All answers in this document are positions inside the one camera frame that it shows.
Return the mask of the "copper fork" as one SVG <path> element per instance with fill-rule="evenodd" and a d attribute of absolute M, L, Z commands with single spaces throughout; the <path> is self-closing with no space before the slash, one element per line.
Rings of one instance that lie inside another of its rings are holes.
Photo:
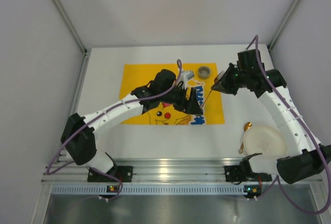
<path fill-rule="evenodd" d="M 214 78 L 214 84 L 213 84 L 213 86 L 215 86 L 215 85 L 220 81 L 220 79 L 221 79 L 221 77 L 224 75 L 224 73 L 225 73 L 225 71 L 222 70 L 222 71 L 221 71 L 221 72 L 220 72 L 220 73 Z M 211 93 L 212 93 L 212 91 L 213 91 L 212 87 L 211 87 L 211 89 L 210 89 L 210 91 L 209 91 L 209 93 L 208 93 L 208 95 L 207 95 L 207 97 L 206 97 L 206 99 L 205 99 L 205 101 L 203 102 L 203 104 L 202 104 L 201 107 L 204 107 L 205 104 L 206 104 L 206 102 L 208 101 L 208 99 L 209 99 L 209 97 L 210 97 L 210 95 L 211 95 Z"/>

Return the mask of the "small grey cup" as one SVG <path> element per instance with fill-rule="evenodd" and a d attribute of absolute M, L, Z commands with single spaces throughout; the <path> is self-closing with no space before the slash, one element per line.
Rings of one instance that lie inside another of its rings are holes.
<path fill-rule="evenodd" d="M 208 66 L 201 66 L 198 68 L 198 77 L 202 80 L 206 80 L 211 75 L 211 69 Z"/>

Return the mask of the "copper spoon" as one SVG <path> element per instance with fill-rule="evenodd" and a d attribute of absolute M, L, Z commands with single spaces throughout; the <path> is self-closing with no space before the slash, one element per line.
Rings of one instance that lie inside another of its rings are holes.
<path fill-rule="evenodd" d="M 245 125 L 244 125 L 244 133 L 249 129 L 251 128 L 252 126 L 252 122 L 247 122 Z M 239 149 L 238 149 L 238 153 L 239 154 L 242 154 L 244 152 L 244 142 L 241 143 Z"/>

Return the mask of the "yellow Pikachu placemat cloth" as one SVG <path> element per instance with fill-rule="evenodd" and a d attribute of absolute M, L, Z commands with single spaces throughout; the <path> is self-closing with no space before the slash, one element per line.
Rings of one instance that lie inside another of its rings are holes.
<path fill-rule="evenodd" d="M 211 75 L 208 79 L 202 80 L 198 77 L 198 68 L 208 66 L 211 69 Z M 126 64 L 124 66 L 121 88 L 119 91 L 120 99 L 124 98 L 137 87 L 146 85 L 162 69 L 168 69 L 178 74 L 179 69 L 176 64 Z M 197 91 L 197 101 L 202 106 L 210 87 L 214 83 L 214 78 L 218 74 L 215 63 L 184 63 L 183 70 L 192 70 L 194 78 L 189 80 L 188 87 L 194 87 Z M 142 115 L 132 117 L 123 122 L 123 124 L 133 125 L 218 125 L 224 124 L 221 94 L 213 91 L 203 107 L 203 115 L 188 115 L 176 111 L 168 103 L 159 103 L 157 108 L 152 109 Z"/>

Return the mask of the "white paper plate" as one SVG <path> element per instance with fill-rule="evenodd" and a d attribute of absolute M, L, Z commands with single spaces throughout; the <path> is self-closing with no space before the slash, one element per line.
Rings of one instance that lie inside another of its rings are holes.
<path fill-rule="evenodd" d="M 248 155 L 261 153 L 266 156 L 284 156 L 287 145 L 282 134 L 267 125 L 251 126 L 243 135 L 244 151 Z"/>

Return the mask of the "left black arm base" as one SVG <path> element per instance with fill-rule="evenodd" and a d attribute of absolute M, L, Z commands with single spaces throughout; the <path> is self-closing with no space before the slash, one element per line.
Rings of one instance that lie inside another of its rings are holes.
<path fill-rule="evenodd" d="M 117 180 L 123 183 L 130 183 L 133 176 L 133 167 L 132 166 L 115 166 L 114 169 L 111 169 L 107 174 L 113 176 L 109 178 L 104 176 L 95 170 L 89 169 L 87 181 L 89 183 L 105 183 L 105 182 L 117 182 Z"/>

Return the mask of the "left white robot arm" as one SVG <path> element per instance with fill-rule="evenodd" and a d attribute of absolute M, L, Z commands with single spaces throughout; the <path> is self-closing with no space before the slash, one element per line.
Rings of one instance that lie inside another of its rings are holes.
<path fill-rule="evenodd" d="M 117 166 L 114 159 L 96 149 L 96 140 L 112 127 L 159 106 L 173 107 L 188 115 L 203 114 L 196 98 L 197 91 L 187 88 L 193 77 L 191 70 L 176 76 L 172 71 L 163 69 L 147 85 L 137 87 L 109 107 L 85 116 L 72 114 L 64 128 L 62 144 L 75 164 L 114 174 Z"/>

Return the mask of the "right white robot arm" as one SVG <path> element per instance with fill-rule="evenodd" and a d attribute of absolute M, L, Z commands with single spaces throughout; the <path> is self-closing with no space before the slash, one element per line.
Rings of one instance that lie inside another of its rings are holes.
<path fill-rule="evenodd" d="M 229 64 L 215 79 L 212 90 L 236 95 L 240 88 L 253 92 L 273 118 L 284 141 L 284 153 L 248 152 L 242 160 L 251 173 L 280 176 L 294 184 L 324 169 L 322 159 L 330 162 L 330 146 L 303 128 L 304 120 L 291 99 L 287 83 L 277 69 L 264 70 L 256 50 L 238 53 L 236 64 Z"/>

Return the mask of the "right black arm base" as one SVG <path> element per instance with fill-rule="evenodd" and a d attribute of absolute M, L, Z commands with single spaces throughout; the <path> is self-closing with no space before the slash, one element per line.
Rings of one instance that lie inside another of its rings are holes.
<path fill-rule="evenodd" d="M 252 171 L 249 160 L 261 153 L 255 153 L 244 157 L 238 165 L 224 166 L 225 180 L 235 185 L 242 182 L 271 182 L 272 176 L 266 173 L 255 173 Z"/>

